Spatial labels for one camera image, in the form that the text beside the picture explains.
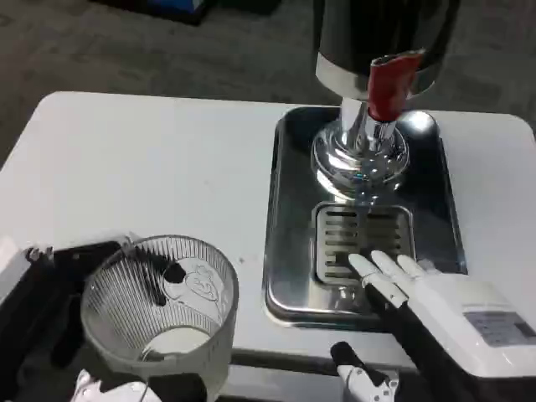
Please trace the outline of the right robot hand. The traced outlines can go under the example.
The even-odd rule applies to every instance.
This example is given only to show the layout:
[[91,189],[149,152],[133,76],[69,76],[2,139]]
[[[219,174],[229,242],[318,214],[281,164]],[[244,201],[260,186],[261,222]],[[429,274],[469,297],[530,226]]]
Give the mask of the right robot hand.
[[379,250],[348,263],[435,400],[535,399],[535,328],[490,283]]

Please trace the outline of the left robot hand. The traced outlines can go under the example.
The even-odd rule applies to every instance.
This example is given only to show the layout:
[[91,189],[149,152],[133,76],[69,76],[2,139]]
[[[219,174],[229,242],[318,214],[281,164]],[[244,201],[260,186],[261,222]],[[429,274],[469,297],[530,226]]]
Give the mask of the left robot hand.
[[149,380],[113,372],[85,340],[81,294],[90,274],[127,245],[6,250],[1,263],[3,401],[204,401],[199,377]]

